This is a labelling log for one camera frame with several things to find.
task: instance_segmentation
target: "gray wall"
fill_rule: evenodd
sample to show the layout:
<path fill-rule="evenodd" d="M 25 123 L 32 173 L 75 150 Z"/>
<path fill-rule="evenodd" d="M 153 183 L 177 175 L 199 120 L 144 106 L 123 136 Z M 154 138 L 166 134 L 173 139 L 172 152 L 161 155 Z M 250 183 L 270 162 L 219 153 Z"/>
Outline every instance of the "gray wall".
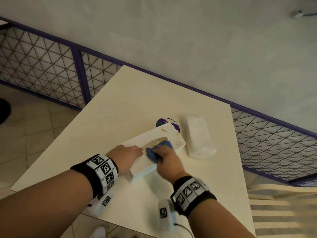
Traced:
<path fill-rule="evenodd" d="M 3 0 L 0 16 L 317 132 L 317 0 Z"/>

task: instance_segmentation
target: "white shoe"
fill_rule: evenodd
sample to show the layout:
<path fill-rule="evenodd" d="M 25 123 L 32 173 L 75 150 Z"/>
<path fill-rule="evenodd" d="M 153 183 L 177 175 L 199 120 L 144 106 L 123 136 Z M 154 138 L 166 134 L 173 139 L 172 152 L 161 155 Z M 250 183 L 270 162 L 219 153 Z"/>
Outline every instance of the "white shoe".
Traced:
<path fill-rule="evenodd" d="M 90 238 L 106 238 L 106 228 L 104 226 L 98 226 Z"/>

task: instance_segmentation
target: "hand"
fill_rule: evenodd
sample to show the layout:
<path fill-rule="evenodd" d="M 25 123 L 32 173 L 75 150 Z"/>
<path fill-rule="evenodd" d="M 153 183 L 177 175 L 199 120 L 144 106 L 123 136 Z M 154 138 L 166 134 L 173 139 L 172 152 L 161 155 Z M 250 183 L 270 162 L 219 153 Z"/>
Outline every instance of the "hand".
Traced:
<path fill-rule="evenodd" d="M 125 147 L 122 144 L 118 145 L 106 154 L 106 156 L 113 159 L 116 163 L 119 170 L 118 176 L 127 174 L 134 160 L 142 155 L 142 148 L 139 148 L 136 145 L 132 147 Z"/>
<path fill-rule="evenodd" d="M 152 151 L 163 157 L 163 160 L 157 162 L 157 172 L 159 175 L 174 184 L 176 180 L 189 174 L 185 172 L 183 164 L 175 151 L 167 145 L 158 146 L 157 149 Z"/>

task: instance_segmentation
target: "plastic bag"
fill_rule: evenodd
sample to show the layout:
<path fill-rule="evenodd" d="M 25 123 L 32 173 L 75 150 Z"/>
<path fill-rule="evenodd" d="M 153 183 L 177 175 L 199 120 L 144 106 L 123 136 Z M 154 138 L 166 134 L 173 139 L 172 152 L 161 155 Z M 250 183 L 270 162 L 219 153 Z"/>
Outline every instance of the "plastic bag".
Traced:
<path fill-rule="evenodd" d="M 203 117 L 186 116 L 188 155 L 196 159 L 209 159 L 216 153 L 208 125 Z"/>

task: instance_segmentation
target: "wristband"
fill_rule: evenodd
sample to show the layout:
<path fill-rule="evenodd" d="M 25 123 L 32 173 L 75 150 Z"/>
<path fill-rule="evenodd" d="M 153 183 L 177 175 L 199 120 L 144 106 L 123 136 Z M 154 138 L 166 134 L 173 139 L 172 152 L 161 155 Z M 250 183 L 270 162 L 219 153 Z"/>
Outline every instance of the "wristband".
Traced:
<path fill-rule="evenodd" d="M 181 177 L 174 182 L 173 187 L 171 200 L 174 208 L 180 215 L 185 215 L 187 218 L 192 210 L 204 200 L 217 200 L 209 191 L 209 187 L 197 177 Z"/>
<path fill-rule="evenodd" d="M 70 169 L 86 176 L 93 189 L 93 198 L 103 196 L 118 178 L 117 164 L 111 158 L 100 154 L 94 155 Z"/>

